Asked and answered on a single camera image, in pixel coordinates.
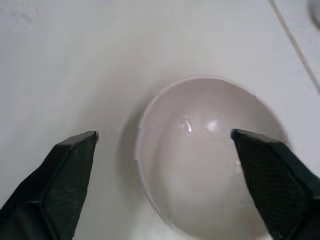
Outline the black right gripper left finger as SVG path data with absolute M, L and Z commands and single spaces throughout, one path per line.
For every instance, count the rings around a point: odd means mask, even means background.
M 71 240 L 87 196 L 96 144 L 96 131 L 56 144 L 0 209 L 0 238 Z

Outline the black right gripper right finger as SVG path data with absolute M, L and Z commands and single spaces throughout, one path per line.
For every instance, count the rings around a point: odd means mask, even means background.
M 320 179 L 281 141 L 231 131 L 248 191 L 275 240 L 320 238 Z

